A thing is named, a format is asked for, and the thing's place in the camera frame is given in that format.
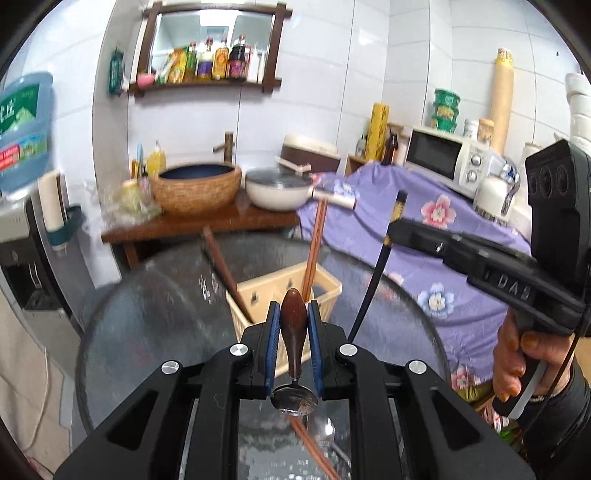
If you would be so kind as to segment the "right hand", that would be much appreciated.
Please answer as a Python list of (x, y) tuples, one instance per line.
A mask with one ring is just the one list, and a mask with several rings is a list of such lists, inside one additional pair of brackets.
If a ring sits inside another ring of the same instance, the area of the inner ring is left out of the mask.
[(515, 314), (509, 309), (498, 331), (494, 348), (493, 389), (501, 402), (517, 397), (522, 389), (521, 379), (526, 373), (526, 358), (545, 361), (547, 370), (534, 391), (535, 396), (546, 396), (549, 391), (560, 393), (571, 376), (570, 359), (561, 375), (560, 367), (568, 356), (574, 336), (563, 337), (535, 331), (520, 333)]

